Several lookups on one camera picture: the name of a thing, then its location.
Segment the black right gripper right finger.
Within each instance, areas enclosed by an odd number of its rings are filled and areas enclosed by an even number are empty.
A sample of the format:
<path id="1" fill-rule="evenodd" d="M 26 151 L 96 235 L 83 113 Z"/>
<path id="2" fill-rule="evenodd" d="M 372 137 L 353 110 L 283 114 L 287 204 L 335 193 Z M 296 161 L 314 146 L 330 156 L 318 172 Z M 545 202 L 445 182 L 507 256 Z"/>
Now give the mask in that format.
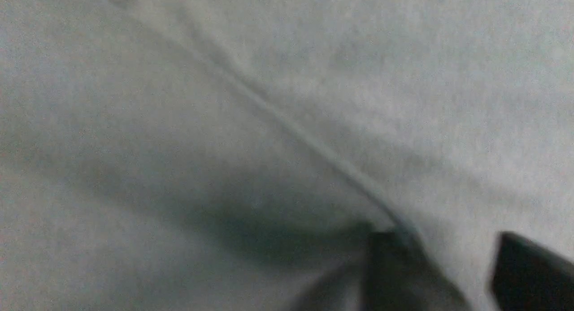
<path id="1" fill-rule="evenodd" d="M 572 311 L 573 263 L 515 232 L 501 232 L 490 280 L 500 311 Z"/>

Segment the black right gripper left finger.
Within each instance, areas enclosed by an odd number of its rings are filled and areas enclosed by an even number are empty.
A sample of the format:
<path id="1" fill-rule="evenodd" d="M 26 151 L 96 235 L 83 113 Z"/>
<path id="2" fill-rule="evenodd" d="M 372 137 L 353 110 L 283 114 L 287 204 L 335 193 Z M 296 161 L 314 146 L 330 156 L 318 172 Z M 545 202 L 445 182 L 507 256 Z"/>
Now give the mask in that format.
<path id="1" fill-rule="evenodd" d="M 425 252 L 408 249 L 396 232 L 369 235 L 365 311 L 470 311 L 462 292 Z"/>

